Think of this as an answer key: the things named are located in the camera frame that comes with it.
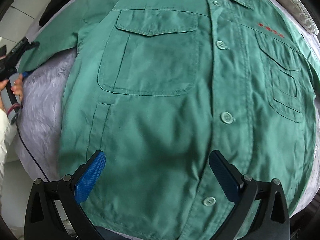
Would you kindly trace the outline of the white jacket sleeve forearm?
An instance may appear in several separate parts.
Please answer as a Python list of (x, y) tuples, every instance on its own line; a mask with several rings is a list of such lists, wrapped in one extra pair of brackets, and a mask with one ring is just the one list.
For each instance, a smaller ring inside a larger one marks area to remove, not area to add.
[(8, 149), (17, 133), (16, 125), (10, 124), (7, 115), (1, 110), (0, 121), (0, 161), (1, 161), (1, 181), (4, 178), (4, 165), (7, 161)]

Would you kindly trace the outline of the person's left hand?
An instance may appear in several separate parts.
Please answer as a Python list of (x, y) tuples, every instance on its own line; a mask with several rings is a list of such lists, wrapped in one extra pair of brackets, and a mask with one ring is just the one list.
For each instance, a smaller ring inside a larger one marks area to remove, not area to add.
[[(3, 80), (0, 82), (0, 90), (4, 90), (9, 80)], [(23, 75), (19, 74), (17, 80), (14, 81), (14, 84), (11, 87), (11, 91), (19, 97), (20, 102), (23, 100)], [(2, 98), (0, 98), (1, 110), (5, 111)]]

